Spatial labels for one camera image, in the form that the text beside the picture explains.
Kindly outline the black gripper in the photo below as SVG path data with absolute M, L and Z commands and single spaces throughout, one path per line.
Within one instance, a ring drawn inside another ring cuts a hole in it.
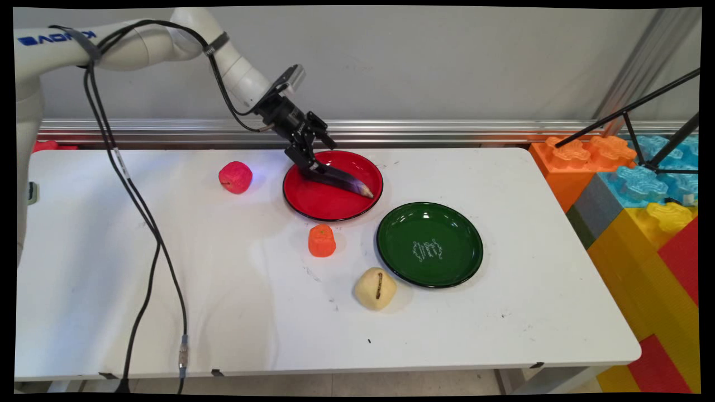
M 302 112 L 283 92 L 272 89 L 254 106 L 263 123 L 289 141 L 284 153 L 301 171 L 316 171 L 319 163 L 313 152 L 315 138 L 330 150 L 337 143 L 327 132 L 328 125 L 314 112 Z

